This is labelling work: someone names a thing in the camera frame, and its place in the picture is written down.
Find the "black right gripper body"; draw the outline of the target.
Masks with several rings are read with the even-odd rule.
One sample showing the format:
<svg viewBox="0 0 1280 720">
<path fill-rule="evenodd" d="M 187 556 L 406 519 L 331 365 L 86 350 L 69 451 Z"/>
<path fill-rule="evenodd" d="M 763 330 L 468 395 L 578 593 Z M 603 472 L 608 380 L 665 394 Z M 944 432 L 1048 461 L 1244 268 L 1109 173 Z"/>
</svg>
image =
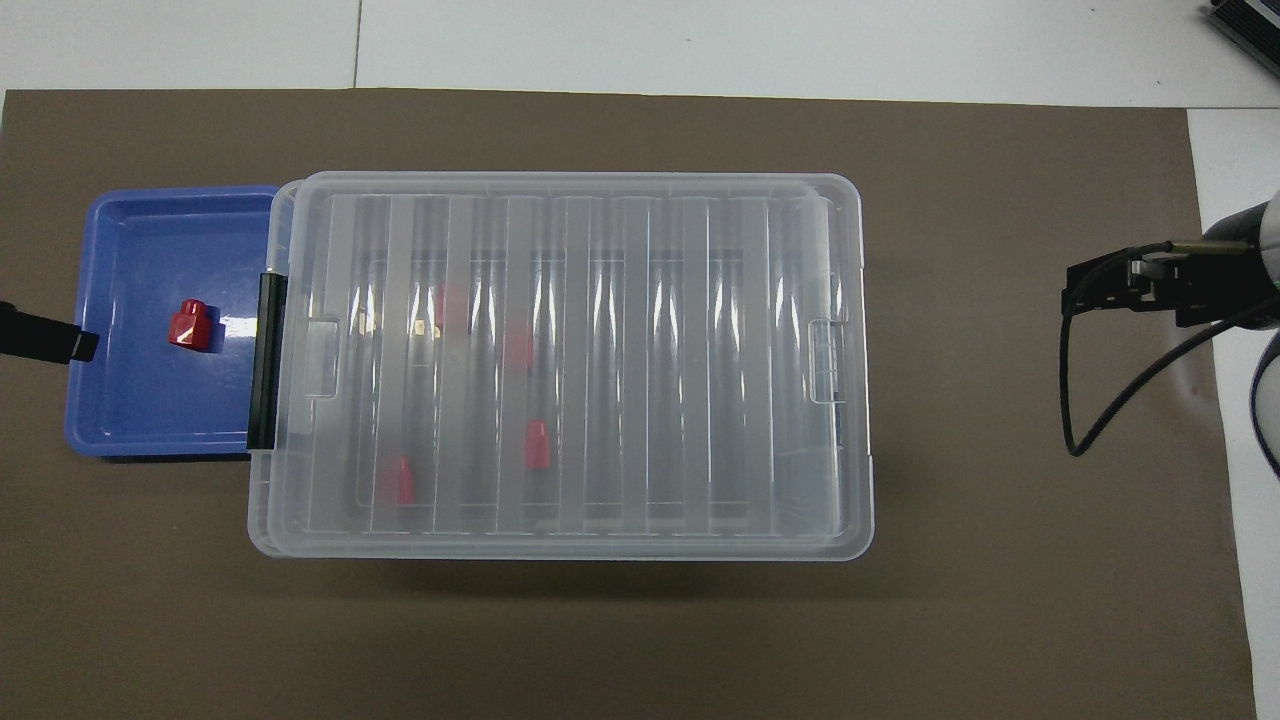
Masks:
<svg viewBox="0 0 1280 720">
<path fill-rule="evenodd" d="M 1181 328 L 1226 322 L 1240 328 L 1276 328 L 1277 269 L 1257 245 L 1245 241 L 1176 243 L 1179 281 L 1175 324 Z"/>
</svg>

